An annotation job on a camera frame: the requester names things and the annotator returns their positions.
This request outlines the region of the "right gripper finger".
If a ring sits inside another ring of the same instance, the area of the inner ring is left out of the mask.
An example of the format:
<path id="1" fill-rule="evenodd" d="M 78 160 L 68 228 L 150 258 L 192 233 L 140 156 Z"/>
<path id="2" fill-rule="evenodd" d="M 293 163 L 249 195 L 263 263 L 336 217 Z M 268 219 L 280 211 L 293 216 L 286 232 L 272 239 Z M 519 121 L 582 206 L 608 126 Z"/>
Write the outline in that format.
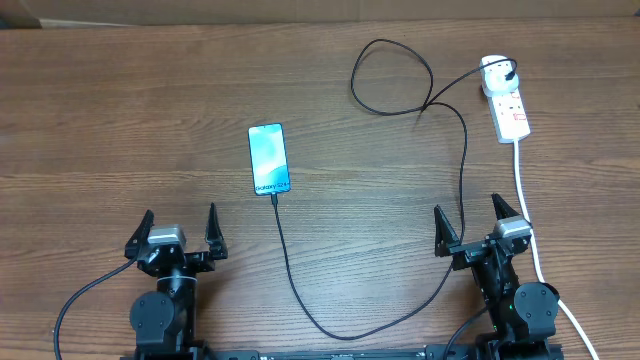
<path id="1" fill-rule="evenodd" d="M 434 207 L 434 220 L 436 225 L 434 253 L 437 257 L 449 256 L 450 249 L 459 246 L 461 239 L 439 205 Z"/>
<path id="2" fill-rule="evenodd" d="M 503 220 L 515 216 L 520 213 L 513 209 L 498 193 L 491 195 L 494 211 L 498 220 Z"/>

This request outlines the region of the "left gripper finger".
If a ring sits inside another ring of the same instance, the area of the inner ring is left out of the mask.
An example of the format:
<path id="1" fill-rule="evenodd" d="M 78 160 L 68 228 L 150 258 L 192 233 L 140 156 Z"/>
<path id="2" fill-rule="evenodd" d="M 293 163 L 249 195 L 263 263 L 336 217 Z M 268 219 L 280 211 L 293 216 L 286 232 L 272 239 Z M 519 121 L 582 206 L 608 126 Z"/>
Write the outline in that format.
<path id="1" fill-rule="evenodd" d="M 217 208 L 214 203 L 210 204 L 205 242 L 209 246 L 209 256 L 211 259 L 223 260 L 228 258 L 227 245 L 220 228 Z"/>
<path id="2" fill-rule="evenodd" d="M 154 213 L 151 210 L 147 210 L 140 225 L 125 245 L 124 256 L 127 259 L 138 257 L 140 250 L 148 243 L 148 236 L 153 225 Z"/>

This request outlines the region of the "blue Galaxy smartphone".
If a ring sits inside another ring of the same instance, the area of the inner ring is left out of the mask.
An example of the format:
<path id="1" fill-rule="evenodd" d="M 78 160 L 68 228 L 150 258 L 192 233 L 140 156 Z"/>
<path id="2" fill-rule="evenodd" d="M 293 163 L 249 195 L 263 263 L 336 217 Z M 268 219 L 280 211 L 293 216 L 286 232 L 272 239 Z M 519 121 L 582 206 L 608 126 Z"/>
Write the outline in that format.
<path id="1" fill-rule="evenodd" d="M 280 123 L 248 129 L 254 193 L 258 196 L 288 192 L 291 179 L 283 127 Z"/>

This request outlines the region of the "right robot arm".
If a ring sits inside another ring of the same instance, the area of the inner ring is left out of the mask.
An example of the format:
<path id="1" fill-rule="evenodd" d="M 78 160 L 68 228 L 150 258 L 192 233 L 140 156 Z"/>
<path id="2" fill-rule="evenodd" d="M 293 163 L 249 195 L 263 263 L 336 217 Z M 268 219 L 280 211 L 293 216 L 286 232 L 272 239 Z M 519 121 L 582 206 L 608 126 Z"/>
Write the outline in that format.
<path id="1" fill-rule="evenodd" d="M 441 207 L 434 208 L 434 253 L 450 257 L 454 271 L 471 269 L 484 307 L 461 325 L 442 350 L 444 359 L 561 359 L 562 347 L 549 338 L 556 334 L 559 292 L 546 282 L 520 283 L 512 260 L 532 244 L 532 226 L 497 193 L 492 195 L 497 221 L 484 239 L 462 242 Z M 491 333 L 480 334 L 472 345 L 455 348 L 460 335 L 487 313 Z"/>

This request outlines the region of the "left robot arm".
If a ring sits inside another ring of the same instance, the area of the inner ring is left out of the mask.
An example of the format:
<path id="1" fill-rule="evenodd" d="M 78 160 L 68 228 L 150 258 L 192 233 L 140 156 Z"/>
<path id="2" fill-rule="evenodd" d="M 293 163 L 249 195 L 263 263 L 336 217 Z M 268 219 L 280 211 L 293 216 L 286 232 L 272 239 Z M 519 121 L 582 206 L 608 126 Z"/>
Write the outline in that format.
<path id="1" fill-rule="evenodd" d="M 156 289 L 137 298 L 130 309 L 135 359 L 214 357 L 195 334 L 197 275 L 214 271 L 215 262 L 228 257 L 215 205 L 210 206 L 204 241 L 206 251 L 187 252 L 183 228 L 178 224 L 156 226 L 148 210 L 126 243 L 125 257 L 156 279 Z"/>

